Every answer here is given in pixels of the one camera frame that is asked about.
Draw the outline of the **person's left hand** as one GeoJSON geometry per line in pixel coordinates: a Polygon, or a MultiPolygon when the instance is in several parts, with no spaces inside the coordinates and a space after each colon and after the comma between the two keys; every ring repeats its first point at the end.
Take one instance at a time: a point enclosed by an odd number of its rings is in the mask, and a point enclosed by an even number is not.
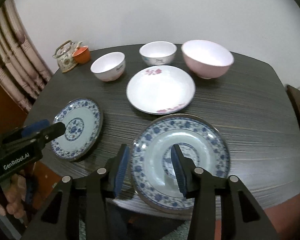
{"type": "Polygon", "coordinates": [[[0,204],[0,215],[13,215],[15,218],[22,218],[25,215],[22,201],[26,197],[26,179],[18,174],[11,176],[10,179],[1,183],[4,195],[8,204],[3,207],[0,204]]]}

